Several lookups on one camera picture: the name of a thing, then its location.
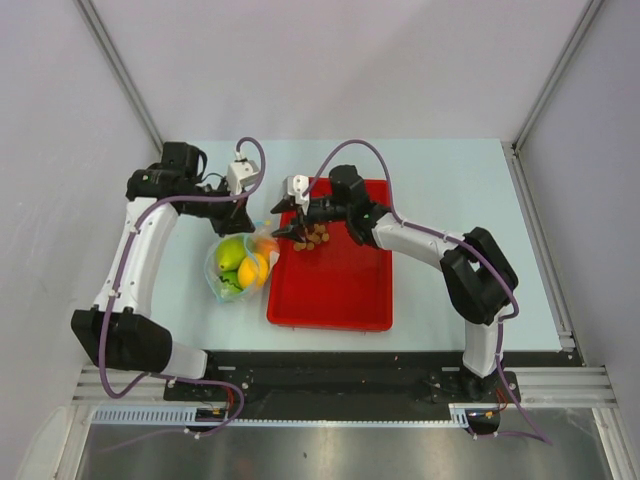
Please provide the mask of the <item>green pear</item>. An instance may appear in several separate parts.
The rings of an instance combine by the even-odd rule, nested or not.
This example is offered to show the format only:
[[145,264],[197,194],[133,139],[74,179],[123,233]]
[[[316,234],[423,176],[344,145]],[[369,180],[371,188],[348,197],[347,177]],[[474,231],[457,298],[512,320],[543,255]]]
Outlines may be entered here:
[[215,265],[220,272],[236,271],[247,257],[243,236],[223,240],[215,251]]

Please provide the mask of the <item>orange papaya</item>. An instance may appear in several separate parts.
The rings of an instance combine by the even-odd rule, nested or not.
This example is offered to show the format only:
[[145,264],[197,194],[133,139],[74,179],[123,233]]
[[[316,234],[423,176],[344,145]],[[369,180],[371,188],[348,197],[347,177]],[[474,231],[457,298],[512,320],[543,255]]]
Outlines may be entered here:
[[265,258],[269,258],[272,253],[279,253],[279,245],[273,238],[258,237],[255,240],[255,252]]

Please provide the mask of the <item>clear zip top bag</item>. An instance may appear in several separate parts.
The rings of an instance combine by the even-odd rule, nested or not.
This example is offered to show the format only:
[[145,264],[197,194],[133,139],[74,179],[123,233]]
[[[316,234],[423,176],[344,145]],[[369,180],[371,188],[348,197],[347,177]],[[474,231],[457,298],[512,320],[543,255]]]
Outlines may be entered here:
[[240,302],[265,286],[280,258],[272,227],[269,220],[259,222],[254,232],[227,236],[209,248],[204,275],[218,302]]

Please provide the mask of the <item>yellow lemon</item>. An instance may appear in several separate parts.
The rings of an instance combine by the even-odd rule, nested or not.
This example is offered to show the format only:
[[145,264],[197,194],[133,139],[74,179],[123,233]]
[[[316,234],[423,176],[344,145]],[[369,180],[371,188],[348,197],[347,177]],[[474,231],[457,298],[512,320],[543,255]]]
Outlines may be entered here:
[[264,285],[269,274],[269,264],[265,257],[255,253],[246,256],[238,270],[238,280],[243,288],[260,288]]

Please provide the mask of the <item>green guava black stripe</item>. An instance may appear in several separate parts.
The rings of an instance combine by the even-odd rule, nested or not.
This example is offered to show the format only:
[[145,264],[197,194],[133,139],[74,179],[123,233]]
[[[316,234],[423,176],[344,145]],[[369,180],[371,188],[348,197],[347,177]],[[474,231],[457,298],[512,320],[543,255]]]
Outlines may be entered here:
[[243,292],[236,271],[222,271],[218,275],[219,294],[223,299],[231,298]]

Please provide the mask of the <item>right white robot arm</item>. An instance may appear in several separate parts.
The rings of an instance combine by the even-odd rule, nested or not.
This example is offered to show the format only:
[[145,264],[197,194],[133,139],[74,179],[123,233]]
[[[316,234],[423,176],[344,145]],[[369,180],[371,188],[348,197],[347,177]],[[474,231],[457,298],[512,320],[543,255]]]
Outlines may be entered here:
[[476,227],[466,234],[447,234],[401,220],[389,205],[373,200],[353,165],[329,173],[330,192],[311,197],[314,179],[289,176],[272,207],[290,213],[276,238],[299,242],[316,224],[341,223],[358,245],[404,254],[439,270],[450,302],[465,321],[465,348],[459,374],[461,393],[473,401],[493,394],[503,358],[505,308],[516,304],[519,280],[491,233]]

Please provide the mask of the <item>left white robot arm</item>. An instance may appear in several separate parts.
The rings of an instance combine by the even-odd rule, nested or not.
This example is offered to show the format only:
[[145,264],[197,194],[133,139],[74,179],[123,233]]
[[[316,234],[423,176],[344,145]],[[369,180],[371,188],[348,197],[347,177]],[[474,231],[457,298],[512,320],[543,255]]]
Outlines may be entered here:
[[127,181],[123,232],[107,278],[91,307],[77,310],[71,329],[101,381],[108,370],[186,379],[197,398],[214,397],[220,374],[207,366],[207,353],[174,340],[152,319],[151,303],[166,243],[181,216],[206,219],[225,237],[255,226],[246,204],[264,178],[266,156],[248,159],[241,150],[212,187],[205,181],[208,158],[185,142],[166,142],[161,158]]

